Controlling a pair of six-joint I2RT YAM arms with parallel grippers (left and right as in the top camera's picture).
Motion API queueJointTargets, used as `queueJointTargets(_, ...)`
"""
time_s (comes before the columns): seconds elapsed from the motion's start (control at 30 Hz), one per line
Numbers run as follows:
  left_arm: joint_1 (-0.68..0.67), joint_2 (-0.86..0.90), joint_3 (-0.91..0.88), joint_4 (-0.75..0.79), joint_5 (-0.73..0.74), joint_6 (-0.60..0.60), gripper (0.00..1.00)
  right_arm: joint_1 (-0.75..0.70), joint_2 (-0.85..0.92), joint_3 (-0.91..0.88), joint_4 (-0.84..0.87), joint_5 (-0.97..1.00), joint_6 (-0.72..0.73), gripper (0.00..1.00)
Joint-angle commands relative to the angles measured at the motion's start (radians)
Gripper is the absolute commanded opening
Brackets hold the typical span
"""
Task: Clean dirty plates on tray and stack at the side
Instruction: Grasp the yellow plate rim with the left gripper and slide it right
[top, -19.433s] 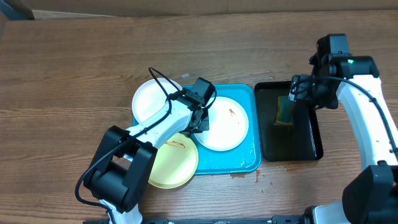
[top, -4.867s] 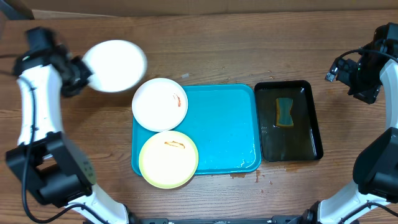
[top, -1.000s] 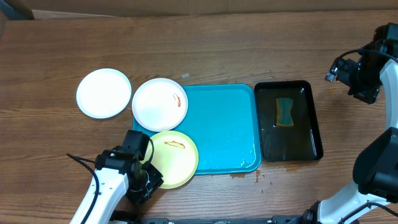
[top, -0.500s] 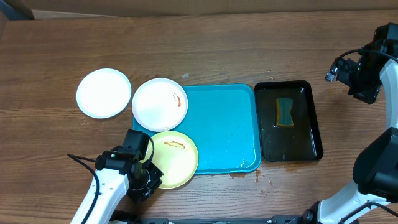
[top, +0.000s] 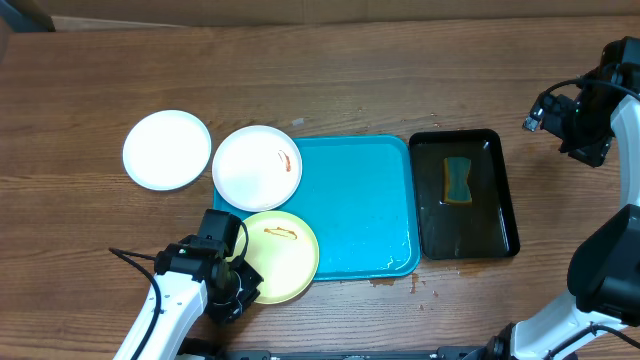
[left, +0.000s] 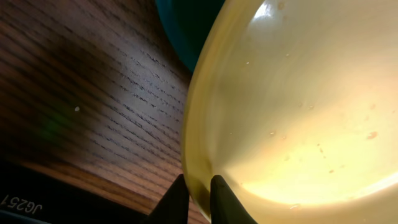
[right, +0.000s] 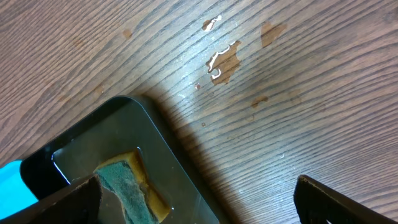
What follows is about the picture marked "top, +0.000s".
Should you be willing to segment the white plate with sauce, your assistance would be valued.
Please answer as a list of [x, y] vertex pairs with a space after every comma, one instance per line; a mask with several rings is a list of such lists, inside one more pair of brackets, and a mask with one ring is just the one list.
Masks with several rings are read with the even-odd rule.
[[140, 120], [128, 133], [122, 162], [128, 176], [153, 191], [172, 191], [195, 181], [212, 153], [205, 124], [182, 110], [162, 110]]

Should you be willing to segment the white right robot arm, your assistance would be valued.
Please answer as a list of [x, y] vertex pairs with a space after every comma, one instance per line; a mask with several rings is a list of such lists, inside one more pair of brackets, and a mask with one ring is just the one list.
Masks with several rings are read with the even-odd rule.
[[596, 167], [612, 140], [620, 158], [620, 209], [574, 253], [567, 289], [533, 317], [509, 324], [470, 359], [573, 359], [606, 333], [633, 347], [639, 324], [639, 73], [629, 65], [573, 80], [576, 99], [542, 92], [524, 128], [545, 129], [562, 151]]

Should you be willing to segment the green and yellow sponge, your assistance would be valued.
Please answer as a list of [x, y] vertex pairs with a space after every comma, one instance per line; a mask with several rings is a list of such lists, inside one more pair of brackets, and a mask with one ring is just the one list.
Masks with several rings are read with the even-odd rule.
[[471, 160], [466, 157], [447, 157], [443, 160], [443, 202], [450, 205], [472, 203], [468, 184]]

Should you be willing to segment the yellow plate with sauce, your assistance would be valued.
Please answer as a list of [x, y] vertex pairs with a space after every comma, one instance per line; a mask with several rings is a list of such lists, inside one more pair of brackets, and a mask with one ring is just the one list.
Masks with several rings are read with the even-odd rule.
[[311, 228], [284, 211], [246, 218], [249, 244], [244, 260], [263, 278], [256, 303], [287, 302], [305, 291], [319, 266], [319, 245]]

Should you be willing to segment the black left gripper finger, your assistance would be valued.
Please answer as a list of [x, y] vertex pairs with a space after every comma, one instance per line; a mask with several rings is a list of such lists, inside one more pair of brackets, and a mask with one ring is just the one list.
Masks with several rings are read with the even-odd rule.
[[236, 273], [240, 277], [237, 298], [243, 306], [250, 306], [260, 295], [258, 286], [264, 279], [247, 261], [240, 264]]
[[225, 325], [236, 321], [244, 313], [244, 307], [239, 301], [224, 304], [210, 302], [205, 313], [215, 324]]

